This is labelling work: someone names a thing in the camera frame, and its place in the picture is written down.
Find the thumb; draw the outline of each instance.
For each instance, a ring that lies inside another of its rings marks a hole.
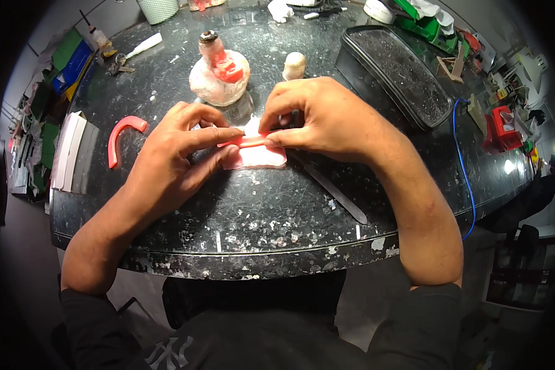
[[[195,166],[192,166],[183,180],[185,189],[196,192],[226,159],[236,155],[238,151],[238,146],[226,145],[222,149],[214,152],[204,160],[197,163]]]
[[[265,137],[263,144],[267,147],[285,147],[292,149],[309,149],[311,143],[311,128],[281,129]]]

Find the hand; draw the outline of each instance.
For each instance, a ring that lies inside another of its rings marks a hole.
[[[266,146],[305,149],[344,162],[368,163],[384,137],[383,131],[396,131],[344,86],[320,77],[277,84],[267,99],[259,132],[269,131],[280,116],[295,109],[303,111],[304,127],[269,134]]]
[[[202,128],[190,131],[198,123]],[[194,166],[187,155],[242,135],[242,130],[228,128],[226,119],[213,107],[177,103],[138,154],[123,188],[125,199],[149,221],[176,210],[225,159],[238,152],[238,146],[227,145]]]

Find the black workbench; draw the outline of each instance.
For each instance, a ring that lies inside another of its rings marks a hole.
[[[331,76],[349,86],[334,62],[341,32],[368,21],[361,7],[349,4],[347,12],[330,18],[304,20],[302,14],[296,14],[278,24],[267,11],[266,2],[240,4],[241,8],[225,4],[204,12],[184,9],[160,25],[143,23],[119,33],[112,40],[126,53],[154,33],[162,34],[161,44],[130,60],[128,66],[135,68],[134,73],[111,77],[96,62],[90,65],[70,112],[82,110],[99,128],[99,136],[90,162],[87,194],[51,190],[54,245],[65,249],[78,229],[117,192],[148,132],[166,111],[178,101],[196,99],[188,76],[200,58],[197,42],[201,32],[217,31],[226,48],[249,60],[252,74],[247,90],[259,117],[273,86],[282,80],[283,63],[292,51],[306,55],[307,77]],[[394,31],[431,70],[436,70],[436,55],[443,56],[442,51],[403,30]],[[464,85],[445,77],[438,79],[452,100],[484,93],[480,77],[465,69],[463,78]],[[155,100],[151,101],[154,91]],[[390,112],[381,113],[387,116]],[[145,119],[149,127],[144,134],[133,129],[121,133],[121,166],[111,170],[107,159],[109,133],[127,115]],[[466,108],[459,110],[457,126],[477,218],[481,218],[520,192],[533,174],[527,158],[518,150],[501,156],[485,152],[481,148],[484,137]],[[465,234],[471,225],[472,208],[454,146],[451,117],[429,133],[406,133]],[[290,158],[283,169],[215,174],[180,210],[156,221],[136,238],[121,268],[189,278],[276,278],[338,270],[397,255],[395,218],[382,185],[370,169],[318,154],[310,154],[309,159],[364,211],[367,225],[359,225],[339,203],[333,203],[333,198]],[[509,174],[504,171],[507,159],[516,166]]]

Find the knife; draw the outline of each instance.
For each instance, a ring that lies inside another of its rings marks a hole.
[[[291,156],[300,162],[308,174],[321,184],[321,186],[325,188],[325,190],[331,194],[331,196],[335,198],[335,200],[337,200],[360,224],[365,225],[368,223],[368,219],[366,218],[364,212],[357,208],[357,206],[350,201],[347,196],[343,195],[343,193],[335,185],[333,185],[331,181],[327,180],[325,176],[318,172],[309,161],[302,159],[300,156],[295,154],[293,150],[288,151],[288,156]]]

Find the blue cable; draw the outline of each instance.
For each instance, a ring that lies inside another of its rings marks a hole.
[[[475,218],[476,218],[476,215],[477,215],[477,211],[475,209],[475,199],[473,197],[473,190],[471,189],[471,184],[469,183],[469,178],[466,175],[465,162],[462,159],[462,154],[460,154],[459,140],[456,138],[456,107],[459,105],[459,102],[465,102],[466,104],[470,104],[471,102],[466,100],[466,99],[463,99],[463,98],[458,98],[456,100],[456,102],[454,102],[454,109],[452,109],[452,135],[454,136],[454,143],[456,144],[456,151],[459,153],[460,167],[463,170],[463,175],[465,177],[466,187],[469,190],[469,195],[471,196],[471,205],[473,206],[473,222],[471,223],[471,228],[469,229],[469,232],[466,233],[465,237],[463,238],[463,241],[464,241],[466,238],[469,237],[469,235],[473,231],[473,228],[475,227]]]

